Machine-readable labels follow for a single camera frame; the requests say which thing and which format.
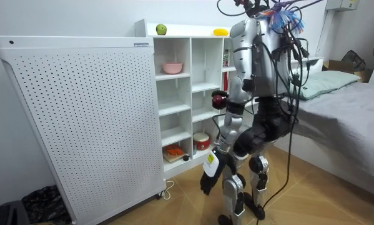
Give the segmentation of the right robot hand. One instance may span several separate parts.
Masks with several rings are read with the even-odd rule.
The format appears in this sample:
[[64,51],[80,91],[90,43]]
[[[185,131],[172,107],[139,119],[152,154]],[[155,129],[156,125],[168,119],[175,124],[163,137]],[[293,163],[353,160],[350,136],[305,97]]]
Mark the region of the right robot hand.
[[229,96],[226,91],[216,90],[212,92],[211,96],[213,108],[221,110],[226,107]]

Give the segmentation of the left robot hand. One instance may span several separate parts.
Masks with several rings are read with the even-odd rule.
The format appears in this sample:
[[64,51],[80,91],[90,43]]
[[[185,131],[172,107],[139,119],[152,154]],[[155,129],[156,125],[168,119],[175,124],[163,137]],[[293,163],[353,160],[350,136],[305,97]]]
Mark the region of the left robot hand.
[[228,161],[228,156],[219,151],[216,147],[207,155],[203,163],[204,173],[200,178],[200,189],[205,195],[209,195],[216,185],[219,177]]

